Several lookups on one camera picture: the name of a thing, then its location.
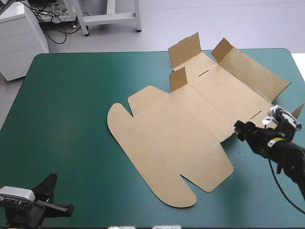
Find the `green tabletop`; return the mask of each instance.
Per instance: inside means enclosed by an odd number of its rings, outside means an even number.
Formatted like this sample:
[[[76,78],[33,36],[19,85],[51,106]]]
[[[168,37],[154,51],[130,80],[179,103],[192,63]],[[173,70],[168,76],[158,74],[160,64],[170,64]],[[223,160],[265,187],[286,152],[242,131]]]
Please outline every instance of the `green tabletop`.
[[[304,81],[288,50],[242,51],[293,82],[276,104],[293,110],[305,101]],[[48,227],[304,227],[305,216],[284,199],[268,161],[235,136],[222,143],[234,166],[230,177],[211,193],[187,181],[197,196],[193,207],[170,207],[152,193],[109,132],[107,113],[116,102],[129,109],[127,98],[147,85],[169,92],[171,71],[168,52],[38,55],[0,131],[0,187],[32,188],[57,173],[55,202],[72,203],[75,212],[46,219]],[[305,112],[299,120],[305,123]],[[294,142],[305,146],[304,139],[305,130]],[[278,177],[305,208],[297,185]]]

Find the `floor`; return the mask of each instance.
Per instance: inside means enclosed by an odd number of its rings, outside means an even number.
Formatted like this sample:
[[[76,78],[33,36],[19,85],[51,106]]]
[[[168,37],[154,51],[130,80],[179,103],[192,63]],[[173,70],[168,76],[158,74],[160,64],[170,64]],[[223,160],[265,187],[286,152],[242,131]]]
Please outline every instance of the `floor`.
[[[102,0],[82,0],[90,15],[102,11]],[[48,39],[50,52],[164,51],[199,32],[202,49],[213,49],[225,37],[243,48],[286,48],[305,76],[305,0],[139,0],[142,32],[134,23],[91,26],[62,45]],[[117,0],[116,11],[133,9],[133,0]],[[52,32],[60,42],[64,34]],[[0,128],[23,79],[7,82],[0,76]]]

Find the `flat cardboard box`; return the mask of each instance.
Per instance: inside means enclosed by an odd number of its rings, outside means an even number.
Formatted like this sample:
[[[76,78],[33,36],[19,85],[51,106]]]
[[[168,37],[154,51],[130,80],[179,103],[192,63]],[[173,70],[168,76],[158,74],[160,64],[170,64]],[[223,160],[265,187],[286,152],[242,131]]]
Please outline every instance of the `flat cardboard box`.
[[[221,142],[234,123],[262,126],[271,103],[288,85],[225,38],[212,54],[201,51],[198,33],[169,48],[171,93],[147,86],[108,113],[108,127],[154,194],[173,207],[196,196],[182,176],[211,192],[233,173]]]

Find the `white drawer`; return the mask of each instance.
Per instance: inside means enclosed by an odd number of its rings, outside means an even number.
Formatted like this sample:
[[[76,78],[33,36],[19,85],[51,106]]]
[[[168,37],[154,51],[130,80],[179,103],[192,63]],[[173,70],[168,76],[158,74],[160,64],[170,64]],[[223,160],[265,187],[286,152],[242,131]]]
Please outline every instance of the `white drawer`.
[[[40,45],[35,32],[28,32],[0,40],[0,56]]]
[[[0,40],[33,31],[26,17],[0,23]]]
[[[7,81],[24,77],[34,57],[39,53],[44,53],[41,45],[2,55],[0,72]]]

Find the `cardboard flap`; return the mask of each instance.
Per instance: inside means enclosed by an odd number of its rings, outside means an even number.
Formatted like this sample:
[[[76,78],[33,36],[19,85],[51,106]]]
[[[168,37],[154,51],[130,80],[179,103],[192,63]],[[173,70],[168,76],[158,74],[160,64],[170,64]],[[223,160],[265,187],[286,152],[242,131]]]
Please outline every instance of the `cardboard flap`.
[[[295,118],[298,118],[303,107],[304,107],[304,104],[299,105],[294,111],[291,112],[292,116]]]
[[[195,33],[190,37],[179,41],[176,45],[168,49],[170,54],[172,67],[177,67],[192,57],[201,53],[199,33]]]
[[[160,147],[151,140],[150,131],[141,128],[122,104],[114,104],[107,116],[110,132],[126,152],[153,193],[164,203],[184,208],[196,203],[196,195],[179,175],[174,165],[160,160]]]
[[[128,98],[128,103],[132,111],[132,115],[136,116],[138,113],[145,110],[147,107],[151,106],[167,95],[167,92],[164,92],[153,86],[145,87],[144,89]]]
[[[233,170],[221,144],[217,144],[185,169],[181,175],[204,191],[211,192],[230,176]]]
[[[171,92],[187,84],[185,67],[173,72],[170,76]]]
[[[225,38],[212,51],[219,65],[272,102],[290,83],[233,47]]]
[[[226,38],[218,43],[218,45],[213,49],[212,55],[218,63],[231,51],[233,46],[227,41]]]

